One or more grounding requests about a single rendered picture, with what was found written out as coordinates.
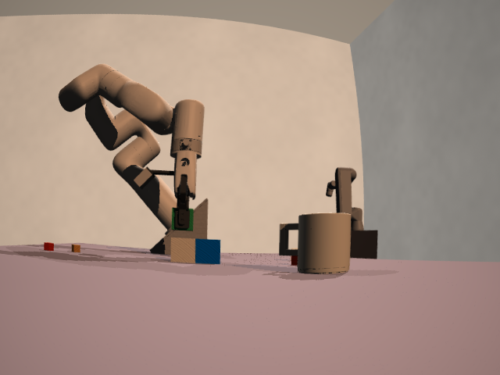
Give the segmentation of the brown mug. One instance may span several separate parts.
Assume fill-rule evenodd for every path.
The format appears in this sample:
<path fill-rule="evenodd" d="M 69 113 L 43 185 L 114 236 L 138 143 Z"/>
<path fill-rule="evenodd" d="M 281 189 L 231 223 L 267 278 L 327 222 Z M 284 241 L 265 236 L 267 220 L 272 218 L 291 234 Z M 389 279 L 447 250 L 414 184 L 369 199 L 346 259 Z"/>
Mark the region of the brown mug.
<path fill-rule="evenodd" d="M 298 249 L 288 249 L 290 230 L 298 230 Z M 279 255 L 297 255 L 299 273 L 347 272 L 350 249 L 350 214 L 302 214 L 298 216 L 298 223 L 280 223 Z"/>

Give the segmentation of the green cube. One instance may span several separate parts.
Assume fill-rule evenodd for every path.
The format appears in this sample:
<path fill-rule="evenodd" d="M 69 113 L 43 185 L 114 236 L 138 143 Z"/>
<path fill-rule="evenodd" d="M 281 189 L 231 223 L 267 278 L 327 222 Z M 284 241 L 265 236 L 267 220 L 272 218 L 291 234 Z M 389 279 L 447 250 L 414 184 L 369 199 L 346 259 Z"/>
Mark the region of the green cube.
<path fill-rule="evenodd" d="M 189 223 L 189 228 L 176 228 L 176 227 L 175 227 L 176 209 L 177 209 L 177 208 L 172 208 L 172 230 L 188 230 L 188 231 L 193 231 L 193 216 L 194 216 L 194 209 L 189 209 L 189 210 L 190 210 L 190 223 Z"/>

